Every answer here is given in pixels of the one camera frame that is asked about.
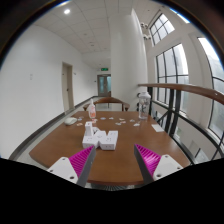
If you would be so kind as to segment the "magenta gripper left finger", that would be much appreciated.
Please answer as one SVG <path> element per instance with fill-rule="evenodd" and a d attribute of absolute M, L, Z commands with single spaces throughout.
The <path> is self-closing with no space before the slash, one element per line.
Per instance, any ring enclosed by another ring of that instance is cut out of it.
<path fill-rule="evenodd" d="M 84 187 L 87 183 L 95 155 L 95 147 L 90 146 L 69 158 L 61 157 L 48 169 L 48 172 Z"/>

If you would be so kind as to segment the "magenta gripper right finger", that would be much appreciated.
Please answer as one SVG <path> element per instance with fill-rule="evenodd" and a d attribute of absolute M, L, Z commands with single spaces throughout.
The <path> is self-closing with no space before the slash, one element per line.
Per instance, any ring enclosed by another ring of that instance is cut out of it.
<path fill-rule="evenodd" d="M 182 169 L 182 166 L 168 154 L 160 156 L 138 144 L 134 145 L 134 155 L 145 184 L 160 180 Z"/>

